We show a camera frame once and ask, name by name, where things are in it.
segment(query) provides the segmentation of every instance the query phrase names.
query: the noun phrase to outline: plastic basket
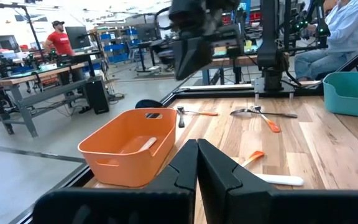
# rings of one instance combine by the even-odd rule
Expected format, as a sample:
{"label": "plastic basket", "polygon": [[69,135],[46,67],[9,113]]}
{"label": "plastic basket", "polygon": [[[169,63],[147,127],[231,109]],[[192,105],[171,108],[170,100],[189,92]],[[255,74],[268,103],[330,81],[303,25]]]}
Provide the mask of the plastic basket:
{"label": "plastic basket", "polygon": [[[171,108],[129,110],[87,137],[78,150],[98,181],[140,187],[154,178],[173,147],[176,118]],[[150,149],[140,150],[152,137],[157,141]]]}
{"label": "plastic basket", "polygon": [[358,72],[331,73],[323,85],[328,111],[358,116]]}

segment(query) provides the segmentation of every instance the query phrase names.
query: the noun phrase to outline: wooden tabletop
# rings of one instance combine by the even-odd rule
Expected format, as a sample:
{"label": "wooden tabletop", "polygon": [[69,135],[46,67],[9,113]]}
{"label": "wooden tabletop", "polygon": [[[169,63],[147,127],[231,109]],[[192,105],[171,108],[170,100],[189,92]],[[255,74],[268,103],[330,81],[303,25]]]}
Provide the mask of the wooden tabletop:
{"label": "wooden tabletop", "polygon": [[[253,98],[183,99],[171,105],[189,111],[215,111],[219,116],[184,115],[185,128],[176,129],[176,143],[161,170],[189,139],[207,139],[240,164],[254,151],[265,157],[247,169],[255,174],[296,175],[302,187],[279,189],[358,189],[358,117],[332,114],[321,96],[266,98],[257,102],[265,112],[296,113],[297,119],[268,116],[280,127],[273,133],[260,116],[229,113],[255,105]],[[85,187],[125,188],[91,179]],[[201,194],[196,194],[195,223],[206,223]]]}
{"label": "wooden tabletop", "polygon": [[[71,69],[76,69],[76,68],[82,68],[84,67],[85,64],[84,63],[78,63],[76,65],[72,65]],[[40,71],[39,72],[39,77],[41,79],[45,79],[45,78],[53,78],[55,77],[56,74],[60,73],[60,72],[66,72],[69,71],[70,68],[69,67],[63,67],[63,68],[58,68],[58,69],[53,69],[50,71]],[[36,75],[29,75],[29,76],[25,76],[23,78],[10,78],[10,79],[3,79],[0,80],[0,86],[12,86],[15,84],[20,84],[20,83],[24,83],[24,82],[28,82],[28,81],[32,81],[32,80],[36,80],[37,76]]]}

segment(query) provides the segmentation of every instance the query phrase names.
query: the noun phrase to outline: person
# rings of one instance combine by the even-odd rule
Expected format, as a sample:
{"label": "person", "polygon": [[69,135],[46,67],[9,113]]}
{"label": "person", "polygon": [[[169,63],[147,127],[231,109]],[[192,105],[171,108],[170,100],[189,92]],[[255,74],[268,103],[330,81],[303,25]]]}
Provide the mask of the person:
{"label": "person", "polygon": [[[74,51],[71,48],[70,40],[66,33],[64,33],[65,29],[63,27],[64,22],[61,21],[54,21],[52,23],[53,28],[55,29],[52,32],[47,40],[44,42],[43,47],[47,53],[50,53],[50,46],[53,46],[56,49],[56,53],[58,55],[74,55]],[[60,79],[62,81],[62,85],[67,85],[70,82],[69,72],[62,72],[59,74]],[[78,70],[72,71],[72,79],[73,82],[76,82],[81,79],[81,73]]]}
{"label": "person", "polygon": [[[358,0],[339,0],[325,18],[331,33],[327,49],[311,50],[295,56],[298,81],[315,80],[319,74],[333,72],[358,53]],[[316,26],[308,24],[316,32]]]}
{"label": "person", "polygon": [[70,41],[66,33],[64,33],[65,28],[63,27],[64,22],[54,21],[52,23],[54,32],[49,34],[47,40],[44,42],[44,50],[49,53],[50,46],[53,44],[55,46],[56,52],[59,55],[67,54],[74,55],[74,51],[71,48]]}

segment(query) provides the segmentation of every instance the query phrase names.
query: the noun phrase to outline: orange utensil handle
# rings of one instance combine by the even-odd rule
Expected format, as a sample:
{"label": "orange utensil handle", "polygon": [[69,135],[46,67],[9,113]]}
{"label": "orange utensil handle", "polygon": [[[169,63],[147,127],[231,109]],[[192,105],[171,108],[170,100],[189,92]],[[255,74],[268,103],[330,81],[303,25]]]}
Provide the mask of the orange utensil handle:
{"label": "orange utensil handle", "polygon": [[246,165],[248,165],[250,162],[264,156],[265,153],[264,152],[261,152],[261,151],[255,151],[254,153],[251,154],[251,156],[246,160],[244,161],[241,166],[242,167],[245,167]]}
{"label": "orange utensil handle", "polygon": [[266,118],[267,124],[270,126],[270,129],[274,132],[274,133],[279,133],[281,131],[280,127],[277,126],[277,124],[275,124],[273,121],[269,120],[268,118]]}
{"label": "orange utensil handle", "polygon": [[217,116],[217,115],[218,115],[218,113],[215,113],[215,112],[206,112],[206,111],[199,112],[199,114],[209,115],[209,116]]}

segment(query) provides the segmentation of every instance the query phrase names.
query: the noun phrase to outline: jeans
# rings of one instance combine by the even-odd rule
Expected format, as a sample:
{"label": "jeans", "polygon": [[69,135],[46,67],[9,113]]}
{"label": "jeans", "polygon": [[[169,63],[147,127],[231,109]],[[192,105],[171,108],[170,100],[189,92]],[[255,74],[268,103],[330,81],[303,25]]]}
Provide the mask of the jeans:
{"label": "jeans", "polygon": [[311,50],[295,56],[296,79],[315,80],[319,74],[335,72],[347,62],[347,53],[327,53],[326,50]]}
{"label": "jeans", "polygon": [[[70,72],[61,72],[59,75],[62,81],[62,85],[67,85],[70,83]],[[73,82],[81,80],[81,73],[77,69],[73,69],[71,71],[71,79]]]}

